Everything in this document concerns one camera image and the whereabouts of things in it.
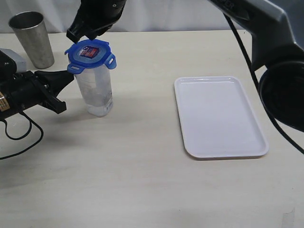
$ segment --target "plastic tray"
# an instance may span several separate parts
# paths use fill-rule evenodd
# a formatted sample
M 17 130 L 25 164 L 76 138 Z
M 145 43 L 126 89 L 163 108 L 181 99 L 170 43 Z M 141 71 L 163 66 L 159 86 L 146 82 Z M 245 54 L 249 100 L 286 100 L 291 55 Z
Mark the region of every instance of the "plastic tray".
M 196 158 L 259 157 L 268 143 L 234 77 L 182 77 L 175 83 L 184 146 Z

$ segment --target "white wall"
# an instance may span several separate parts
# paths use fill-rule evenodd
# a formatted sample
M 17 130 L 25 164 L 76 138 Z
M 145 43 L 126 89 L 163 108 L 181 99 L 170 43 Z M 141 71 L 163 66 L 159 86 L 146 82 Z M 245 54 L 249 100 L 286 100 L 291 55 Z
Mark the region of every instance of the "white wall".
M 80 0 L 0 0 L 0 32 L 23 11 L 44 14 L 49 32 L 63 32 L 72 23 Z M 122 18 L 111 31 L 228 29 L 221 12 L 207 0 L 127 0 Z

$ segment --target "blue lid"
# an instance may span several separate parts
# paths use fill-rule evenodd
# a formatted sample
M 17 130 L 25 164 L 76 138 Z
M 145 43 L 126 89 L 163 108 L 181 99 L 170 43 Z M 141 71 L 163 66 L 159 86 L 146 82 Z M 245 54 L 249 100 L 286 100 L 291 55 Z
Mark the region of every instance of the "blue lid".
M 67 53 L 70 60 L 67 70 L 74 75 L 81 74 L 85 68 L 96 68 L 102 64 L 110 70 L 116 67 L 115 55 L 112 54 L 109 43 L 105 41 L 83 40 L 73 44 L 65 51 L 65 55 Z

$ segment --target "black cable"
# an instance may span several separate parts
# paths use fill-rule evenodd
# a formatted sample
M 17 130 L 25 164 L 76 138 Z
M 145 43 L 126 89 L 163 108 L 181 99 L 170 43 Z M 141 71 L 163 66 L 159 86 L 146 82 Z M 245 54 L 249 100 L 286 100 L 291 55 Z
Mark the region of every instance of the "black cable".
M 24 117 L 30 122 L 29 130 L 28 130 L 27 133 L 25 133 L 25 134 L 24 134 L 22 137 L 20 137 L 20 138 L 10 138 L 10 139 L 12 139 L 12 140 L 20 140 L 20 139 L 25 138 L 25 137 L 30 133 L 30 131 L 31 131 L 31 129 L 32 129 L 32 124 L 33 124 L 34 126 L 36 126 L 36 127 L 40 130 L 40 137 L 39 137 L 39 139 L 38 139 L 35 143 L 33 143 L 32 145 L 30 145 L 30 146 L 27 147 L 26 149 L 24 149 L 24 150 L 22 150 L 22 151 L 20 151 L 20 152 L 18 152 L 18 153 L 14 153 L 14 154 L 11 154 L 11 155 L 8 155 L 8 156 L 0 157 L 0 160 L 12 158 L 12 157 L 18 156 L 18 155 L 20 155 L 20 154 L 22 154 L 22 153 L 28 151 L 29 149 L 31 149 L 31 148 L 33 148 L 34 146 L 36 146 L 39 142 L 41 142 L 41 140 L 42 140 L 42 138 L 43 138 L 43 135 L 44 135 L 43 129 L 42 129 L 35 121 L 33 121 L 28 115 L 26 115 L 24 112 L 20 112 L 20 114 L 21 114 L 22 116 L 24 116 Z M 7 129 L 7 121 L 6 121 L 6 120 L 0 120 L 0 121 L 4 122 L 4 124 L 5 124 L 5 131 L 6 131 L 6 129 Z
M 241 39 L 241 37 L 239 36 L 238 34 L 238 31 L 236 29 L 236 27 L 234 26 L 232 20 L 230 19 L 230 17 L 228 17 L 226 14 L 224 14 L 234 36 L 236 37 L 237 39 L 237 42 L 238 42 L 238 45 L 240 46 L 241 48 L 241 51 L 244 55 L 244 58 L 245 58 L 245 61 L 248 65 L 248 68 L 249 68 L 249 71 L 250 71 L 250 74 L 251 74 L 251 77 L 252 77 L 252 80 L 253 80 L 253 83 L 255 84 L 255 87 L 256 87 L 256 90 L 258 91 L 258 79 L 257 79 L 257 76 L 254 72 L 254 70 L 252 69 L 252 64 L 251 64 L 251 60 L 249 58 L 249 55 L 246 51 L 246 48 L 243 44 L 243 41 Z M 275 120 L 275 118 L 265 109 L 267 115 L 268 115 L 268 118 L 270 119 L 271 123 L 273 124 L 273 126 L 279 131 L 279 133 L 289 142 L 291 143 L 298 151 L 300 151 L 302 154 L 304 154 L 304 149 L 299 146 L 292 138 L 289 137 L 289 135 L 280 127 L 280 125 L 278 124 L 278 122 Z

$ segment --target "table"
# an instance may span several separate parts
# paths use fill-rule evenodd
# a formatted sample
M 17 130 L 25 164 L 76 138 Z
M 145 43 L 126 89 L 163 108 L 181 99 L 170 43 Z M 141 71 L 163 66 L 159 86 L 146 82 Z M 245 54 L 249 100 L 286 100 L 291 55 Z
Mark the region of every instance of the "table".
M 249 52 L 251 37 L 239 31 Z M 118 67 L 114 107 L 104 118 L 85 110 L 76 81 L 59 96 L 68 110 L 26 113 L 45 131 L 27 153 L 0 161 L 2 228 L 300 228 L 304 225 L 304 156 L 274 129 L 230 31 L 107 33 Z M 65 34 L 50 34 L 64 70 Z M 2 48 L 26 57 L 14 34 Z M 29 70 L 35 70 L 27 58 Z M 253 160 L 196 161 L 183 148 L 173 82 L 181 76 L 235 76 L 244 86 L 269 153 Z M 17 136 L 28 123 L 8 119 Z M 285 127 L 298 142 L 303 134 Z M 0 155 L 22 142 L 0 131 Z

